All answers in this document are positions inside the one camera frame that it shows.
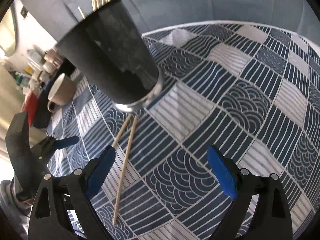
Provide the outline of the white ceramic mug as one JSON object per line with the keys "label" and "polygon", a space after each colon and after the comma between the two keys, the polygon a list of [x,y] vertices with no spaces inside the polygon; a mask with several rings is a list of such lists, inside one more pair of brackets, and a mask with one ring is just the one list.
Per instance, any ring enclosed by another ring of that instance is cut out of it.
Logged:
{"label": "white ceramic mug", "polygon": [[61,107],[69,103],[76,93],[76,85],[65,73],[59,75],[52,85],[47,109],[50,113],[57,112]]}

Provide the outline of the wooden chopstick near cup base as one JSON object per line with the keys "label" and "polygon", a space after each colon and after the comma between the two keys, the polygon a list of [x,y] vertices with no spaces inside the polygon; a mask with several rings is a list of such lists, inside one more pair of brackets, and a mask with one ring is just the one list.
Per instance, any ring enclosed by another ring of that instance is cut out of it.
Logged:
{"label": "wooden chopstick near cup base", "polygon": [[129,115],[127,116],[127,118],[125,119],[124,123],[122,124],[122,126],[121,126],[121,128],[120,128],[120,130],[119,130],[119,132],[118,132],[118,134],[117,134],[117,136],[116,136],[116,138],[115,138],[115,140],[114,140],[114,142],[113,142],[113,144],[112,144],[112,147],[113,147],[113,148],[115,148],[115,147],[117,146],[119,140],[121,139],[121,137],[122,137],[122,135],[123,135],[123,133],[124,133],[124,131],[125,131],[125,128],[126,128],[127,124],[129,123],[129,121],[130,121],[130,119],[131,119],[131,116],[132,116],[132,115],[129,114]]}

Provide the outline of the blue white patterned tablecloth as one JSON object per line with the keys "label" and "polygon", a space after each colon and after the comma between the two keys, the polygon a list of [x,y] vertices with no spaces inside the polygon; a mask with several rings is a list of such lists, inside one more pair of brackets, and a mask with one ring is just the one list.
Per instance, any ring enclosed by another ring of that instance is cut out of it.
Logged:
{"label": "blue white patterned tablecloth", "polygon": [[200,23],[143,37],[163,90],[138,111],[93,207],[115,239],[208,239],[231,205],[207,160],[216,145],[252,174],[277,174],[293,237],[319,209],[319,46],[263,25]]}

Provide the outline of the wooden chopstick on tablecloth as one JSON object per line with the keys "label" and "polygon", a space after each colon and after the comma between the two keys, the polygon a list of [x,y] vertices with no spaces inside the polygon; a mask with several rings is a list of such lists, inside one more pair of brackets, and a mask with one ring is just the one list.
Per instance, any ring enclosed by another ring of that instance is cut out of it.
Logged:
{"label": "wooden chopstick on tablecloth", "polygon": [[115,203],[115,206],[114,206],[113,225],[116,225],[116,223],[117,223],[118,210],[119,210],[119,205],[120,205],[121,189],[123,187],[123,182],[124,182],[124,178],[125,178],[127,163],[129,161],[129,153],[130,153],[130,150],[131,150],[131,144],[132,144],[132,141],[133,141],[133,136],[134,136],[134,133],[135,133],[135,129],[136,129],[137,123],[138,123],[138,116],[135,116],[135,118],[133,120],[133,123],[132,123],[132,126],[131,126],[130,136],[129,136],[129,139],[128,139],[128,142],[127,142],[125,158],[124,158],[124,162],[123,162],[123,169],[121,171],[121,178],[120,178],[120,181],[119,181],[116,203]]}

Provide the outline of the black cylindrical utensil cup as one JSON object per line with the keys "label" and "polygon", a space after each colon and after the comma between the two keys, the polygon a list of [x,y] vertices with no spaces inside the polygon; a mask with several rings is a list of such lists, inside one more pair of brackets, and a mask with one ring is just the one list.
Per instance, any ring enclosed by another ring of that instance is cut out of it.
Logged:
{"label": "black cylindrical utensil cup", "polygon": [[164,73],[122,0],[91,13],[56,47],[121,111],[146,108],[162,91]]}

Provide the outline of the light blue padded sofa back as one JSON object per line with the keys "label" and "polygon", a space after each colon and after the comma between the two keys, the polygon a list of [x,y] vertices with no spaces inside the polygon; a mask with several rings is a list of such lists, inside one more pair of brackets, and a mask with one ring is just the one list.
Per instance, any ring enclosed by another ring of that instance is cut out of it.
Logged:
{"label": "light blue padded sofa back", "polygon": [[[91,0],[21,0],[50,35],[60,40],[92,12]],[[231,20],[294,31],[319,42],[319,19],[307,0],[122,0],[141,32],[182,23]]]}

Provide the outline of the red plastic container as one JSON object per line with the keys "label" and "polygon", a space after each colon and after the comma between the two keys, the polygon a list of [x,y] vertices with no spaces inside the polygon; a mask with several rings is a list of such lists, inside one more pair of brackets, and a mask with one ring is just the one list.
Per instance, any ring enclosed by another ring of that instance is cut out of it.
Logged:
{"label": "red plastic container", "polygon": [[26,97],[22,106],[22,111],[28,112],[28,124],[31,126],[33,124],[35,114],[39,105],[38,97],[31,91]]}

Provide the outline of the round wall mirror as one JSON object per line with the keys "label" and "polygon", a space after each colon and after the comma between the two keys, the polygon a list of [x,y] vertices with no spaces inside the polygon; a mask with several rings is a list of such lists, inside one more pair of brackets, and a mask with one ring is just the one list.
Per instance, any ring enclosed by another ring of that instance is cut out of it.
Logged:
{"label": "round wall mirror", "polygon": [[15,5],[12,4],[1,20],[1,50],[5,57],[11,57],[18,46],[18,22]]}

